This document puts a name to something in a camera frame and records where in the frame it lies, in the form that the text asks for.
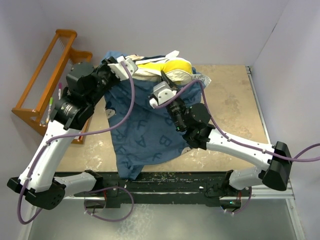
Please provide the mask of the white quilted pillow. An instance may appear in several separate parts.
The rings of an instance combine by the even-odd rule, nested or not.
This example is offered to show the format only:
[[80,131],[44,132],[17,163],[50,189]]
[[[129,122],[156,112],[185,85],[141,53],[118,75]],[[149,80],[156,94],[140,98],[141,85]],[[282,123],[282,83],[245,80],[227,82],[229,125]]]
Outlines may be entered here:
[[161,79],[161,72],[178,85],[186,85],[192,80],[192,64],[179,57],[179,51],[174,50],[166,55],[139,56],[136,54],[126,56],[134,61],[138,70],[133,78],[141,81],[157,82]]

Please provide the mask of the blue cartoon print pillowcase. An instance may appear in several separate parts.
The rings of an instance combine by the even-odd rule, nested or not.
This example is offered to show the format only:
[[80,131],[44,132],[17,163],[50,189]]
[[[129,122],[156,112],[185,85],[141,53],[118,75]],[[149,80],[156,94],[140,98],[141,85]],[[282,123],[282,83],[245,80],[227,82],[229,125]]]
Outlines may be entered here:
[[[116,59],[120,56],[129,55],[109,51],[105,58]],[[192,73],[192,80],[201,80],[202,86],[195,83],[181,95],[188,107],[201,101],[201,89],[211,83],[208,76],[201,74],[193,66]],[[176,131],[167,110],[154,109],[150,106],[149,95],[160,80],[147,81],[133,78],[135,90],[133,109],[125,122],[110,132],[117,171],[122,179],[134,180],[145,165],[162,164],[191,150],[182,137],[183,133]]]

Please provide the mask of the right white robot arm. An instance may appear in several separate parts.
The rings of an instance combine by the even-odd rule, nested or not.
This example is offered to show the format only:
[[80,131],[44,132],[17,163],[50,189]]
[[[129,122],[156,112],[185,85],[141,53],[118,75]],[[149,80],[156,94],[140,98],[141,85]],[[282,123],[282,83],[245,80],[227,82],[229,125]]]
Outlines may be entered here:
[[259,143],[223,131],[215,122],[209,123],[211,114],[204,103],[187,107],[179,96],[182,90],[164,72],[161,80],[164,91],[159,97],[165,101],[163,105],[176,131],[183,133],[182,137],[190,147],[225,153],[253,165],[226,173],[222,183],[226,195],[233,196],[239,190],[258,185],[276,191],[287,189],[292,162],[285,143]]

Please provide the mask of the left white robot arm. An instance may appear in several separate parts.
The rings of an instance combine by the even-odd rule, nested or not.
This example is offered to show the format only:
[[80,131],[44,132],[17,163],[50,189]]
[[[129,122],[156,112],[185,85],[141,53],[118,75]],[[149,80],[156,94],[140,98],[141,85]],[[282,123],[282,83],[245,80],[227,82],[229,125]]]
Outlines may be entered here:
[[18,177],[7,186],[31,205],[45,210],[58,206],[65,196],[88,192],[98,196],[103,191],[102,177],[92,170],[67,177],[55,173],[67,148],[93,115],[105,92],[120,83],[114,57],[104,59],[97,67],[90,62],[75,64],[66,75],[66,87],[50,114],[43,140]]

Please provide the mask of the pink marker pen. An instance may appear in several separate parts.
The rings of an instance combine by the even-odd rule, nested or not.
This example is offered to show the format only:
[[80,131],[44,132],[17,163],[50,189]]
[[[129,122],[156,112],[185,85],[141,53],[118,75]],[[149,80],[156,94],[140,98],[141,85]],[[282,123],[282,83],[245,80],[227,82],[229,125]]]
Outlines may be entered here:
[[58,83],[58,99],[60,100],[62,97],[62,83]]

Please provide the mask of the green marker pen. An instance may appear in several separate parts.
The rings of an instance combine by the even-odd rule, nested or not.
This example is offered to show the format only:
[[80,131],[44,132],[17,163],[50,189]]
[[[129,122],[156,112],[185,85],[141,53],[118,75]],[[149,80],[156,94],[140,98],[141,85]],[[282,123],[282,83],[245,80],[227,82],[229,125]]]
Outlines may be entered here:
[[52,111],[53,101],[54,101],[54,98],[51,96],[49,99],[48,111],[47,111],[47,116],[46,116],[46,120],[45,120],[46,124],[48,124],[50,121],[50,115],[51,115],[51,111]]

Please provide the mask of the red white box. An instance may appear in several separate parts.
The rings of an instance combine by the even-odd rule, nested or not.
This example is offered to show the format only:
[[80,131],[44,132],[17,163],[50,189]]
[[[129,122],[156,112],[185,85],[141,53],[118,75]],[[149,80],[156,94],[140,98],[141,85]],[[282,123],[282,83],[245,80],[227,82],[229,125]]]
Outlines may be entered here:
[[77,136],[77,137],[75,137],[75,140],[77,140],[78,142],[80,142],[81,140],[82,140],[82,136],[80,135],[80,136]]

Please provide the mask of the orange wooden rack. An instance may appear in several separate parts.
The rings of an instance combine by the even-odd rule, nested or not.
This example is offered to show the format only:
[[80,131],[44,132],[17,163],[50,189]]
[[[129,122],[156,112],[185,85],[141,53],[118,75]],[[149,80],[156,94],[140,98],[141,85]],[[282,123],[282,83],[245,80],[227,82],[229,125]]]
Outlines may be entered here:
[[89,62],[93,54],[73,47],[77,32],[72,29],[57,29],[44,52],[32,77],[26,85],[12,113],[43,136],[47,130],[46,118],[50,97],[58,101],[58,84],[66,87],[66,74],[74,64]]

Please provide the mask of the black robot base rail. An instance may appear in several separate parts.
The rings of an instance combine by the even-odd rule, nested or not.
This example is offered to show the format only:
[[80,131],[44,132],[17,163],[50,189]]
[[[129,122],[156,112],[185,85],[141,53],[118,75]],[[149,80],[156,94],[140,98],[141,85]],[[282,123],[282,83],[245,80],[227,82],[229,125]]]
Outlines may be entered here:
[[227,185],[228,171],[141,172],[135,180],[122,179],[117,172],[99,172],[97,193],[66,193],[66,197],[106,200],[107,208],[122,204],[205,205],[239,208],[251,189]]

